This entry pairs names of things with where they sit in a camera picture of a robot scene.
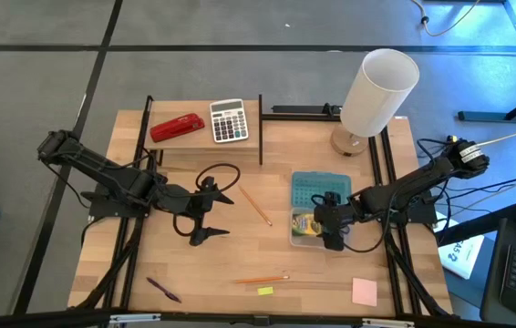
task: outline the pencil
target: pencil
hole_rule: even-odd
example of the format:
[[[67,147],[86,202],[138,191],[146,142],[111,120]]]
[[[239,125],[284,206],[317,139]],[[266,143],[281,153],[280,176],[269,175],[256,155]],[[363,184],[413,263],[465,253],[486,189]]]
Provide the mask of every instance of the pencil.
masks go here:
[[[244,190],[242,188],[242,186],[238,185],[238,188],[240,188],[240,191],[242,192],[242,194],[246,197],[246,199],[248,199],[248,201],[250,201],[250,203],[252,204],[252,206],[254,206],[254,208],[258,211],[258,213],[260,213],[260,215],[262,215],[262,218],[266,221],[266,223],[268,223],[269,226],[272,227],[273,223],[270,222],[270,220],[268,220],[268,217],[266,216],[266,214],[264,214],[264,212],[262,210],[260,210],[260,208],[258,207],[258,204],[256,204],[253,200],[252,200],[252,197],[250,197],[250,195],[248,195],[248,193],[246,192],[246,190]]]
[[[242,279],[242,280],[239,280],[239,281],[235,281],[235,283],[276,282],[276,281],[279,281],[279,280],[284,280],[284,279],[289,279],[289,278],[290,278],[290,276]]]

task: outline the wooden table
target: wooden table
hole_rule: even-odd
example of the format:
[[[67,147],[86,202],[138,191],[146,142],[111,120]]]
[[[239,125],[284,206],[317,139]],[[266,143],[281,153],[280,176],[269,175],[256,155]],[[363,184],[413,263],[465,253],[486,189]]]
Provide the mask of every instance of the wooden table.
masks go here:
[[[118,163],[132,161],[140,111],[121,110],[108,147],[107,157]],[[129,308],[139,311],[189,313],[270,313],[344,316],[393,316],[385,248],[366,254],[297,248],[289,242],[291,177],[294,171],[329,171],[351,177],[352,191],[374,184],[369,150],[353,158],[335,153],[329,144],[331,122],[264,121],[263,165],[256,154],[234,149],[165,150],[161,172],[170,183],[194,190],[198,172],[227,161],[240,167],[241,184],[273,222],[268,226],[237,186],[225,194],[235,205],[215,203],[205,226],[226,229],[229,235],[211,237],[199,247],[177,235],[171,215],[158,211],[146,219],[140,243]],[[408,120],[394,118],[388,125],[394,162],[399,177],[418,167]],[[383,149],[377,137],[382,175],[387,181]],[[221,186],[234,173],[217,169],[211,174]],[[179,218],[182,231],[192,221]],[[109,218],[89,229],[80,254],[69,305],[83,301],[110,265],[119,226]],[[367,248],[380,237],[377,223],[356,224],[350,243]],[[408,225],[415,271],[439,305],[451,312],[449,294],[431,232],[422,225]],[[290,275],[282,282],[235,284],[253,277]],[[151,277],[181,297],[170,301],[149,285]],[[377,281],[376,307],[351,303],[352,278]],[[117,280],[113,304],[119,303],[123,273]],[[408,287],[403,274],[400,288],[410,312]],[[274,295],[258,296],[257,288],[272,286]]]

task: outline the lamp shade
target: lamp shade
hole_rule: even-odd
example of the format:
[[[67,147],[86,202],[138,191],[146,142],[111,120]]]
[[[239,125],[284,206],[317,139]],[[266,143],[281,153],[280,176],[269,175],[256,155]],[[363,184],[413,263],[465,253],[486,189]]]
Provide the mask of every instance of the lamp shade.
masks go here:
[[[359,137],[381,132],[420,78],[408,55],[378,49],[366,55],[341,109],[341,123]]]

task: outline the sticky note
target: sticky note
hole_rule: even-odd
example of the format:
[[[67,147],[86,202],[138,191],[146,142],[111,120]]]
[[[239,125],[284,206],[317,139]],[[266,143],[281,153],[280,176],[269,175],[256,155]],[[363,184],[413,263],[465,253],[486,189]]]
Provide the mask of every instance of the sticky note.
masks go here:
[[[351,302],[355,304],[377,306],[377,282],[354,278]]]
[[[260,296],[272,295],[272,294],[274,294],[274,287],[258,288],[258,295],[260,295]]]

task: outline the calculator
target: calculator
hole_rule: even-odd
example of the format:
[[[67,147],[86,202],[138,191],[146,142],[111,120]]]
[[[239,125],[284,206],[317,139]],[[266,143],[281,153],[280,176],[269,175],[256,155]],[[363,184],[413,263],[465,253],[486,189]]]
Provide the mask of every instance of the calculator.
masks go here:
[[[227,99],[210,104],[215,142],[232,142],[248,138],[248,123],[241,99]]]

